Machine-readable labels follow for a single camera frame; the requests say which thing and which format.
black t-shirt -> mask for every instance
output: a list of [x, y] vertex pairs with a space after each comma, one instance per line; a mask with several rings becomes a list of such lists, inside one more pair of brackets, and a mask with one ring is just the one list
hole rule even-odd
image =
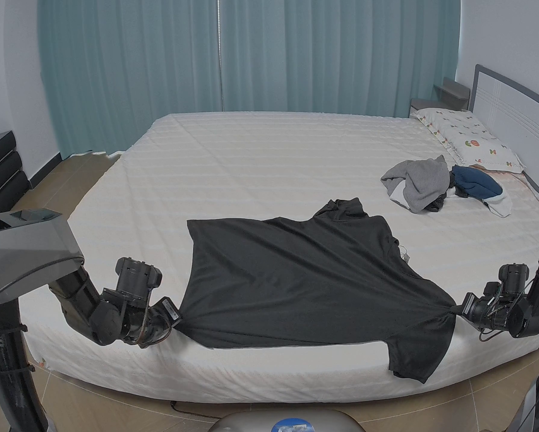
[[389, 369], [422, 383], [449, 347], [455, 302], [403, 261], [385, 219], [357, 198], [330, 200], [307, 221], [188, 229], [194, 262], [176, 329], [206, 347], [385, 341]]

shirt sleeve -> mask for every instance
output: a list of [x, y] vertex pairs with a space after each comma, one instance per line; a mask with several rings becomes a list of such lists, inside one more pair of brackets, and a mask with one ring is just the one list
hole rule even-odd
[[456, 316], [444, 312], [389, 336], [389, 369], [425, 384], [446, 355], [455, 325]]

blue knit cloth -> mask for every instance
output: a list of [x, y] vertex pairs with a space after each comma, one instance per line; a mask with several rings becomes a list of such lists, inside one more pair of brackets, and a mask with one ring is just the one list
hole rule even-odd
[[477, 168], [454, 165], [452, 173], [455, 185], [470, 197], [484, 200], [502, 193], [502, 187], [490, 175]]

curtain fold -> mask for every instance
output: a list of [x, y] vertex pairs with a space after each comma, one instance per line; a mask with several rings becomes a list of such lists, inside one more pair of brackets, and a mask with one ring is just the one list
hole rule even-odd
[[216, 0], [38, 0], [62, 157], [126, 150], [168, 113], [220, 111]]
[[407, 116], [457, 66], [460, 0], [220, 0], [224, 108]]

white bed sheet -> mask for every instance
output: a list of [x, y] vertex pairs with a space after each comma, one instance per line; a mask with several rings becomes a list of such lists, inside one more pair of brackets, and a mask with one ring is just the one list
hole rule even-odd
[[[505, 219], [475, 199], [447, 198], [412, 214], [380, 176], [406, 159], [451, 157], [417, 120], [320, 113], [168, 115], [107, 171], [70, 217], [93, 283], [114, 288], [131, 256], [164, 273], [152, 299], [180, 303], [192, 263], [190, 218], [306, 220], [330, 199], [359, 197], [383, 215], [410, 265], [457, 302], [480, 294], [505, 263], [539, 257], [539, 197], [523, 176], [497, 173], [513, 199]], [[154, 398], [198, 402], [360, 401], [437, 389], [539, 347], [539, 335], [488, 343], [458, 317], [450, 348], [425, 385], [388, 371], [383, 342], [324, 347], [207, 349], [176, 331], [148, 349], [99, 347], [73, 331], [47, 287], [22, 297], [29, 348], [51, 369]]]

